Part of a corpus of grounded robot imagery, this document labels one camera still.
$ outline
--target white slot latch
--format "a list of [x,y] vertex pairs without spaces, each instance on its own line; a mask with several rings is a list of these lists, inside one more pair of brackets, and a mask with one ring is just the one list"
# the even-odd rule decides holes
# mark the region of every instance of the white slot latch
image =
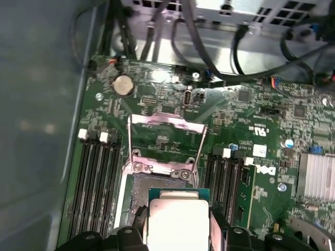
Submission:
[[87,139],[87,129],[79,129],[79,133],[78,133],[78,138],[80,140],[86,140]]

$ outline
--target chipset heatsink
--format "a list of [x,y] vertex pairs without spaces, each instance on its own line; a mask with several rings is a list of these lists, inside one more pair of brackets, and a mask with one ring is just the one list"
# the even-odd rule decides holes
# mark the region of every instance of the chipset heatsink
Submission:
[[302,154],[298,179],[297,195],[335,201],[335,156]]

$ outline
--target screw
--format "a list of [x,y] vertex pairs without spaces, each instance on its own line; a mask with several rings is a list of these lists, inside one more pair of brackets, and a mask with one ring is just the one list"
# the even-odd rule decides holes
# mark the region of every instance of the screw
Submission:
[[98,100],[98,101],[103,100],[103,98],[104,98],[104,95],[103,95],[102,93],[97,93],[97,94],[95,95],[95,99]]
[[287,190],[287,185],[284,183],[279,183],[278,185],[278,191],[279,192],[285,192]]
[[180,177],[181,177],[182,179],[188,179],[188,178],[189,178],[189,173],[186,172],[186,171],[182,171],[182,172],[180,173]]
[[194,72],[194,73],[192,73],[192,78],[194,80],[198,80],[200,78],[200,74],[198,72]]
[[327,104],[328,104],[328,100],[327,100],[326,98],[324,98],[324,99],[322,100],[322,103],[323,103],[324,106],[327,106]]
[[279,235],[279,234],[274,234],[274,235],[272,235],[272,238],[274,238],[274,239],[277,240],[277,241],[282,241],[282,240],[283,240],[282,236]]
[[242,234],[243,233],[242,229],[234,229],[233,231],[237,234]]
[[136,163],[134,164],[134,171],[138,172],[142,170],[142,164]]
[[95,238],[94,235],[88,235],[88,236],[85,237],[85,239],[94,239],[94,238]]
[[148,22],[147,22],[147,27],[148,27],[148,28],[154,28],[154,27],[155,27],[155,22],[153,22],[153,21],[148,21]]
[[167,22],[167,23],[172,22],[172,15],[168,15],[168,16],[166,17],[166,22]]

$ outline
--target capacitor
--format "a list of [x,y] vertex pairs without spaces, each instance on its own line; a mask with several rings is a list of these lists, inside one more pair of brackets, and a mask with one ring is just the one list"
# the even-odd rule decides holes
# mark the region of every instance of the capacitor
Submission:
[[292,139],[288,139],[286,136],[283,136],[281,140],[281,146],[282,148],[293,148],[294,142]]
[[120,97],[129,97],[134,91],[134,83],[128,75],[118,75],[111,84],[112,88]]
[[205,78],[211,80],[211,71],[209,69],[205,70]]
[[233,143],[230,143],[228,145],[228,147],[232,150],[232,151],[237,151],[239,149],[239,146]]
[[312,204],[305,204],[305,208],[308,211],[312,211],[312,212],[317,212],[319,211],[319,208],[316,205],[312,205]]
[[293,140],[291,140],[291,139],[285,140],[285,147],[286,148],[293,148],[293,146],[294,146]]

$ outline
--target blue capacitor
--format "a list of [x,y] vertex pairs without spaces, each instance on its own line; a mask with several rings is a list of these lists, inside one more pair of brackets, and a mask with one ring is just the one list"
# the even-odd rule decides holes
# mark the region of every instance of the blue capacitor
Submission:
[[205,78],[211,80],[211,71],[209,69],[205,70]]
[[229,148],[230,148],[232,151],[236,151],[236,150],[239,149],[239,146],[236,145],[236,144],[230,143],[230,144],[229,144]]

